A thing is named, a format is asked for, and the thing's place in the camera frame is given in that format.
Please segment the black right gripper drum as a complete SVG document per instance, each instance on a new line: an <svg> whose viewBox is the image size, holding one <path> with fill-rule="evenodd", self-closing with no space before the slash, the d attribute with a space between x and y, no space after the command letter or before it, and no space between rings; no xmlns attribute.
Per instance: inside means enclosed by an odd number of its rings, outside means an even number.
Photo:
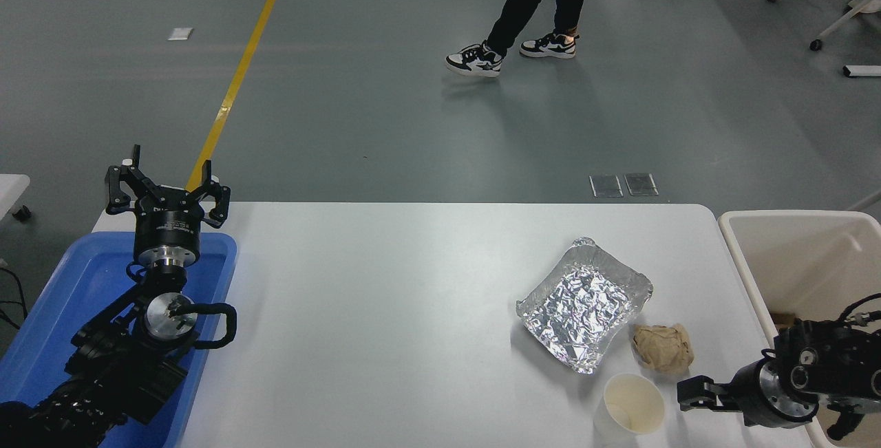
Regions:
<svg viewBox="0 0 881 448"><path fill-rule="evenodd" d="M731 398L743 415L745 426L778 428L783 422L779 400L783 389L770 359L742 367L731 380Z"/></svg>

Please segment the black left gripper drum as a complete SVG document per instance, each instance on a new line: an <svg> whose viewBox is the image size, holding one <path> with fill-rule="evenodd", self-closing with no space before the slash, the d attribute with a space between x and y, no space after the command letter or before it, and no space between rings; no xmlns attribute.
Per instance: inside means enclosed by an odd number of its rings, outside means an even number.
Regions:
<svg viewBox="0 0 881 448"><path fill-rule="evenodd" d="M135 201L135 253L147 253L160 246L199 253L204 210L194 204L195 213L190 213L189 207L180 203L186 194L185 190L160 190L158 198L145 195Z"/></svg>

